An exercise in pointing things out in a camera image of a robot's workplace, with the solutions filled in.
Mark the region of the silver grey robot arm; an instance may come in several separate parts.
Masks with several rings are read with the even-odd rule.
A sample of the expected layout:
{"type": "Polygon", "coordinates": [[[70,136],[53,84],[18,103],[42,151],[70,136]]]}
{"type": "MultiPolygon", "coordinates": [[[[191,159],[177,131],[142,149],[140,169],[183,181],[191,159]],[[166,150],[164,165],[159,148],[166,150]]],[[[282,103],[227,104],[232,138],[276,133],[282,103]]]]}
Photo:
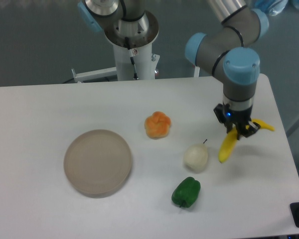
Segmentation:
{"type": "MultiPolygon", "coordinates": [[[[267,16],[250,9],[243,0],[211,0],[222,24],[213,36],[196,33],[185,46],[186,59],[223,85],[223,100],[214,108],[227,130],[238,137],[254,135],[261,125],[251,119],[260,59],[250,45],[268,30],[267,16]]],[[[155,77],[151,53],[159,25],[142,0],[81,0],[78,10],[94,32],[103,31],[115,52],[119,80],[155,77]]]]}

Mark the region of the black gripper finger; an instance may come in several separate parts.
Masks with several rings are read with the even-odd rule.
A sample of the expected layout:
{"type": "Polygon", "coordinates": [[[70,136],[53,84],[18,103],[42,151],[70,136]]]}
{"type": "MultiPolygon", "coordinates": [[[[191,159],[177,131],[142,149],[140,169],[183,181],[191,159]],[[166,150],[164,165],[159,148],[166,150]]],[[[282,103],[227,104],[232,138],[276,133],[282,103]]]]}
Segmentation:
{"type": "Polygon", "coordinates": [[[237,124],[237,139],[240,139],[241,137],[248,138],[252,135],[254,135],[261,126],[252,121],[248,121],[246,124],[245,123],[238,123],[237,124]]]}
{"type": "Polygon", "coordinates": [[[229,106],[218,104],[213,111],[218,121],[226,127],[226,132],[230,132],[233,128],[233,120],[229,106]]]}

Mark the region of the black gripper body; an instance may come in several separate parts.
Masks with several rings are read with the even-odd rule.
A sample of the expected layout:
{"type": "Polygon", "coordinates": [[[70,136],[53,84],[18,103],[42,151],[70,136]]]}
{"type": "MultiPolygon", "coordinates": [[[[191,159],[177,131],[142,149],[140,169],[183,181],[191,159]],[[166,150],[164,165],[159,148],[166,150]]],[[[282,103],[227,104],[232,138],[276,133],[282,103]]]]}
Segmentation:
{"type": "Polygon", "coordinates": [[[238,132],[243,132],[251,120],[252,107],[236,111],[231,109],[229,104],[222,104],[221,112],[227,132],[231,131],[234,126],[238,132]]]}

